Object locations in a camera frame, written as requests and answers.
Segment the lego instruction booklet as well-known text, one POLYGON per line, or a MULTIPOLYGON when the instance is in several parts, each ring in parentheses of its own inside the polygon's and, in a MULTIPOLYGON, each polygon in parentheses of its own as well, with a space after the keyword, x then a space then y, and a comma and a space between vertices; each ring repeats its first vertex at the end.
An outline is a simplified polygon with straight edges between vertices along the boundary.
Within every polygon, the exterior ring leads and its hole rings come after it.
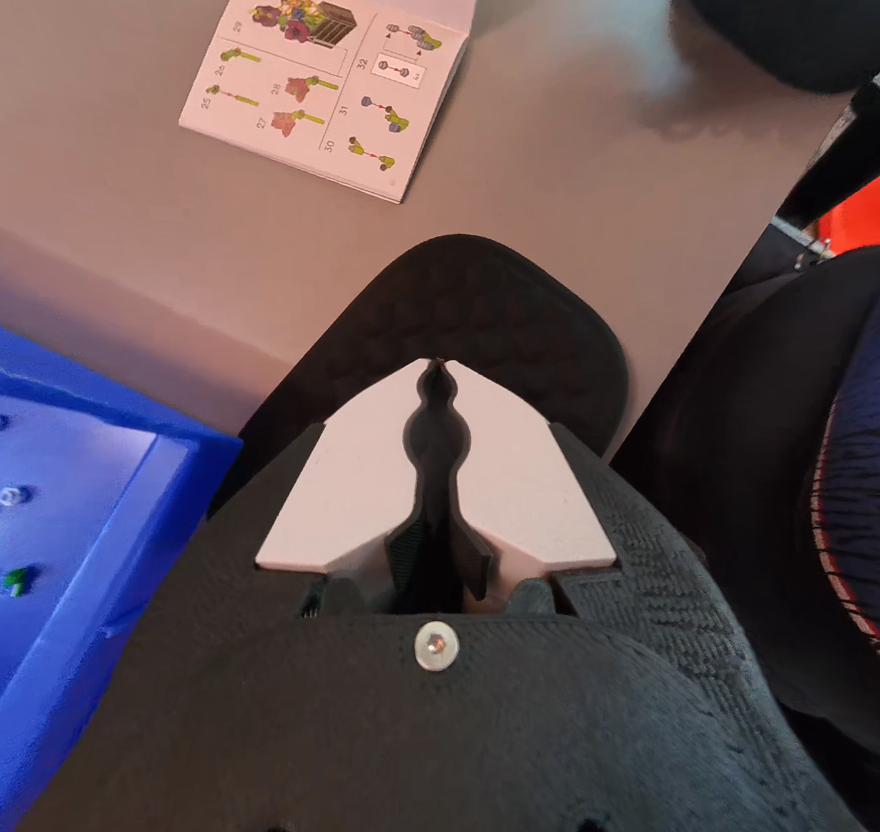
POLYGON ((394 204, 477 0, 230 0, 180 126, 394 204))

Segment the large blue plastic bin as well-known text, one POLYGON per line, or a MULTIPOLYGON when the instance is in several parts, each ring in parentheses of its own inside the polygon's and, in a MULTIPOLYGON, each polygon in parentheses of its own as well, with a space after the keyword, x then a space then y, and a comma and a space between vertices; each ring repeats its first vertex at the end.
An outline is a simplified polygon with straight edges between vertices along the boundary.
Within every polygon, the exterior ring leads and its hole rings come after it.
POLYGON ((243 443, 1 330, 1 828, 13 830, 94 715, 145 607, 243 443))

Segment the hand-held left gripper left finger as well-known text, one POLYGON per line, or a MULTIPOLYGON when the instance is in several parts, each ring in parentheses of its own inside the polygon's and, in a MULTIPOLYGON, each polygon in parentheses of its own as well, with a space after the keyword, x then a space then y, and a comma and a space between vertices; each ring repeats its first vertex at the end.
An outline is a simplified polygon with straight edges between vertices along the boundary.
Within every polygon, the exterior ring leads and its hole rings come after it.
POLYGON ((393 594, 386 540, 416 506, 405 434, 424 405, 419 382, 430 366, 411 362, 324 421, 256 554, 260 569, 349 578, 366 596, 393 594))

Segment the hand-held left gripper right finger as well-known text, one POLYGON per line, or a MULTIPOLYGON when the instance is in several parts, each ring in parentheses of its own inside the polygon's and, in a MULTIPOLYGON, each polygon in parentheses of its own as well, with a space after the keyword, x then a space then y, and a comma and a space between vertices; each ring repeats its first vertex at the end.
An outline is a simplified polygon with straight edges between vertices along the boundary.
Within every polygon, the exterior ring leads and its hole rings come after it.
POLYGON ((617 553, 551 424, 500 384, 447 361, 465 447, 450 478, 452 549, 467 598, 615 565, 617 553))

